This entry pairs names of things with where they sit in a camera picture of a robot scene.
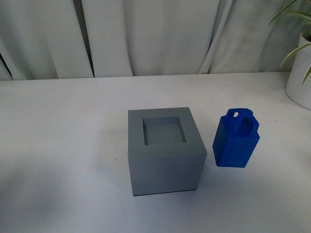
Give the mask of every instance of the gray block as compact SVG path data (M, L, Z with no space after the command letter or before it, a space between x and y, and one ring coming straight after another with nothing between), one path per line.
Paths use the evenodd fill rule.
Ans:
M128 111L133 196L196 189L206 155L188 107Z

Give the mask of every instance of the white curtain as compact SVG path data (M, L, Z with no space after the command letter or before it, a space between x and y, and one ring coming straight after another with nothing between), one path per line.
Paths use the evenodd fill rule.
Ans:
M0 0L0 80L279 71L302 30L268 25L286 3Z

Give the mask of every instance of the blue handle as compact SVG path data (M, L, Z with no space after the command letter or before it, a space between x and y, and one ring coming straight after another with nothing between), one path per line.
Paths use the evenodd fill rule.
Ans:
M257 135L259 123L254 118L253 112L247 108L229 109L226 120L230 122L229 136L250 137Z

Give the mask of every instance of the blue object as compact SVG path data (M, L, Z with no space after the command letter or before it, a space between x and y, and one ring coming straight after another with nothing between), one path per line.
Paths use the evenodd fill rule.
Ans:
M245 167L260 139L258 127L251 110L229 109L220 118L213 143L216 165Z

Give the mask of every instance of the white table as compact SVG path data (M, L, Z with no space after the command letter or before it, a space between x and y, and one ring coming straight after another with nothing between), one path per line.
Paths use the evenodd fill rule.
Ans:
M311 111L288 73L0 82L0 232L310 233ZM132 197L127 110L191 109L207 149L195 191ZM215 165L229 108L261 139L246 168Z

